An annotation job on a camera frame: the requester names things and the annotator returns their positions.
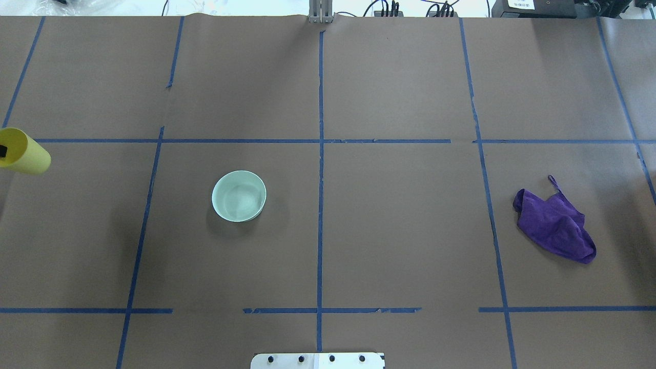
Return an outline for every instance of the purple towel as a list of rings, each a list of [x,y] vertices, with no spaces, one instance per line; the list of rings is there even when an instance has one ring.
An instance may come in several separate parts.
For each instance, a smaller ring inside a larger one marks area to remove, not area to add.
[[[597,255],[597,247],[585,231],[585,215],[572,205],[558,187],[558,193],[546,201],[526,189],[517,192],[512,206],[520,214],[519,228],[545,250],[579,263],[587,264]]]

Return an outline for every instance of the cloth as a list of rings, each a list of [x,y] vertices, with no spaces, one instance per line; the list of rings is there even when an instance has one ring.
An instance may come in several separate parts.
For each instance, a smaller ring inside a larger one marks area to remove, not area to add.
[[[585,215],[567,200],[556,179],[548,178],[558,193],[546,201],[525,188],[517,192],[512,203],[520,214],[517,225],[545,250],[588,264],[597,255],[597,247],[583,228]]]

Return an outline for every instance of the yellow cylinder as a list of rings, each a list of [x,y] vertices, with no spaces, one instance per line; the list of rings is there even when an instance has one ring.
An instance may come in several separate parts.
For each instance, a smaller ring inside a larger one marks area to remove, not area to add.
[[[5,157],[0,156],[0,168],[41,174],[50,167],[50,154],[18,128],[0,129],[0,145],[7,148]]]

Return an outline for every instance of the metal bracket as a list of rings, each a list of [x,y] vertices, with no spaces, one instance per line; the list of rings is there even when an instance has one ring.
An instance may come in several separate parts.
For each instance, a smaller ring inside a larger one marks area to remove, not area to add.
[[[251,369],[385,369],[383,353],[259,354]]]
[[[333,23],[333,0],[310,0],[310,23]]]

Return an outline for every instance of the white label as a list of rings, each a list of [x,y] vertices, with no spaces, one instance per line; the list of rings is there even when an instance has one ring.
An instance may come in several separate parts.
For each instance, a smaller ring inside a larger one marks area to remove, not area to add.
[[[531,9],[535,10],[533,0],[508,0],[508,6],[516,9]]]

